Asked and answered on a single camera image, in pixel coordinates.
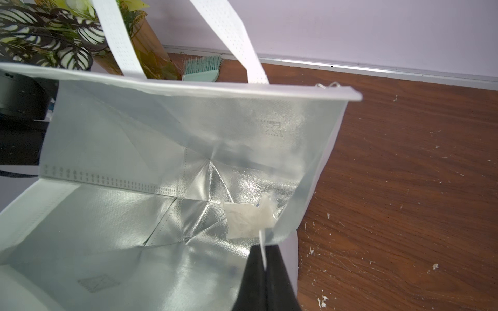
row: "potted plant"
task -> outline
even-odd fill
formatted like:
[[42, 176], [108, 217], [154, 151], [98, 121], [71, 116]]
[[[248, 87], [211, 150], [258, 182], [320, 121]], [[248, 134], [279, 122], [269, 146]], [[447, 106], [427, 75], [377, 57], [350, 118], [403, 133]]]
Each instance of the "potted plant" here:
[[[89, 70], [95, 60], [122, 74], [89, 0], [0, 0], [0, 57], [9, 61]], [[118, 0], [137, 57], [150, 79], [179, 80], [139, 0]]]

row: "white bag handle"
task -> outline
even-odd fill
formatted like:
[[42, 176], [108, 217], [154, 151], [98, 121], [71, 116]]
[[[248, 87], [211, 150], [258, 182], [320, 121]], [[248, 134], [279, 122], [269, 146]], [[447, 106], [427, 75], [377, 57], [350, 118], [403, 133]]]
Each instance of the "white bag handle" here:
[[129, 39], [116, 0], [94, 0], [93, 6], [121, 72], [127, 77], [147, 79]]
[[[228, 0], [190, 0], [215, 34], [248, 72], [249, 83], [269, 84], [242, 20]], [[125, 76], [145, 78], [128, 37], [116, 0], [94, 0], [93, 6], [114, 59]]]
[[269, 84], [248, 33], [228, 0], [190, 0], [209, 27], [245, 67], [249, 83]]

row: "wooden floor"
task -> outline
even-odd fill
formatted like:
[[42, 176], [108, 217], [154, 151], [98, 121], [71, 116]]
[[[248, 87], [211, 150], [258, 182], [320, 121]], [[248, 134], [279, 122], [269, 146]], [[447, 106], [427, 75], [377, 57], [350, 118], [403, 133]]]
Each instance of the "wooden floor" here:
[[[498, 310], [498, 92], [263, 67], [364, 97], [298, 229], [302, 309]], [[218, 81], [247, 78], [224, 61]]]

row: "white non-woven bag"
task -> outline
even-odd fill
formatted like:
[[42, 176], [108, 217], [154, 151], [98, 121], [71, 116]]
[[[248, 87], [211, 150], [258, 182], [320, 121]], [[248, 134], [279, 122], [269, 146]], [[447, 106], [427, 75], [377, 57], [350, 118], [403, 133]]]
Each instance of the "white non-woven bag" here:
[[94, 5], [125, 77], [0, 64], [60, 80], [40, 180], [0, 213], [1, 310], [229, 310], [257, 240], [226, 239], [220, 204], [272, 192], [268, 244], [299, 226], [361, 94], [267, 84], [229, 3], [192, 3], [251, 84], [145, 79], [114, 0]]

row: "striped leaf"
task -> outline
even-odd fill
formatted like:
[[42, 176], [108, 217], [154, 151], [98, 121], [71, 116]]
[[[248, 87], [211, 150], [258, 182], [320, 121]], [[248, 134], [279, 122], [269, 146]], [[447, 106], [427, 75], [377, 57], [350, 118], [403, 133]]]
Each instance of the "striped leaf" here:
[[131, 26], [135, 26], [138, 24], [142, 19], [144, 19], [147, 16], [147, 12], [142, 11], [142, 10], [137, 10], [133, 11], [135, 13], [135, 16], [133, 18], [133, 21], [131, 21]]
[[0, 21], [42, 27], [45, 21], [27, 8], [13, 5], [0, 6]]
[[0, 38], [19, 38], [43, 50], [58, 51], [70, 44], [63, 36], [51, 33], [42, 27], [3, 21], [0, 22], [0, 29], [7, 31], [0, 33]]
[[43, 6], [43, 7], [47, 7], [47, 8], [57, 7], [57, 5], [52, 0], [34, 0], [34, 1], [39, 6]]
[[50, 8], [48, 8], [46, 6], [41, 6], [41, 5], [32, 4], [32, 3], [25, 3], [24, 5], [31, 12], [37, 12], [37, 13], [43, 13], [43, 14], [50, 15]]
[[57, 52], [59, 65], [70, 70], [89, 70], [93, 64], [92, 55], [84, 47], [71, 46]]
[[27, 63], [31, 58], [30, 52], [20, 46], [0, 43], [0, 54], [10, 61]]
[[43, 54], [35, 54], [31, 57], [29, 63], [41, 67], [52, 67], [52, 62]]
[[68, 24], [78, 33], [83, 46], [91, 52], [99, 52], [107, 47], [106, 37], [99, 22], [85, 19], [71, 14], [68, 10], [55, 8], [51, 11], [57, 18], [51, 20], [50, 25], [61, 27], [61, 24]]

